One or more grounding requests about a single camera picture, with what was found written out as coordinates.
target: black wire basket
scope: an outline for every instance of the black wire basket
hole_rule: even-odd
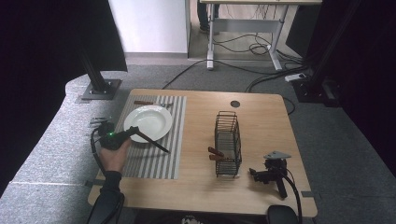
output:
[[[220,111],[216,118],[215,148],[223,154],[216,160],[216,175],[238,174],[242,163],[241,137],[235,112]]]

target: desk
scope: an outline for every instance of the desk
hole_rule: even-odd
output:
[[[314,198],[301,193],[311,188],[280,95],[143,89],[132,90],[132,95],[186,96],[187,100],[178,178],[124,177],[120,188],[126,197],[125,206],[264,215],[269,205],[285,204],[297,212],[293,191],[286,181],[289,197],[281,200],[276,183],[254,182],[248,173],[248,168],[264,170],[263,156],[277,150],[291,155],[288,168],[300,193],[303,216],[317,214]],[[231,101],[238,101],[240,106],[232,107]],[[235,178],[216,177],[215,162],[209,160],[207,152],[208,147],[214,146],[216,115],[224,110],[236,113],[241,134],[243,160]],[[94,204],[100,188],[92,187],[90,204]]]
[[[273,33],[271,45],[268,52],[276,70],[281,70],[279,59],[277,58],[276,45],[285,22],[289,5],[318,5],[321,0],[201,0],[202,3],[210,4],[210,33],[207,50],[207,69],[213,69],[213,59],[215,46],[213,44],[214,32],[244,32],[244,33]],[[214,4],[235,4],[235,5],[281,5],[279,21],[274,20],[235,20],[235,19],[215,19]]]

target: gray striped mat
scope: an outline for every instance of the gray striped mat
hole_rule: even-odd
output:
[[[128,150],[128,159],[124,167],[124,177],[177,179],[180,161],[181,140],[183,135],[186,96],[152,96],[130,95],[122,110],[116,132],[123,131],[123,122],[136,108],[134,101],[150,101],[156,103],[174,103],[167,109],[172,115],[173,124],[169,133],[157,141],[169,150],[165,153],[150,143],[133,142]]]

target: person's arm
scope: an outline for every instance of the person's arm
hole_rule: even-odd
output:
[[[121,173],[127,157],[127,150],[131,144],[132,141],[128,138],[117,150],[101,149],[100,160],[106,170],[104,173],[106,180],[93,206],[88,223],[107,223],[108,219],[122,208]]]

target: white wall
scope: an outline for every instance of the white wall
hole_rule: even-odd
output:
[[[187,53],[189,0],[109,0],[124,52]]]

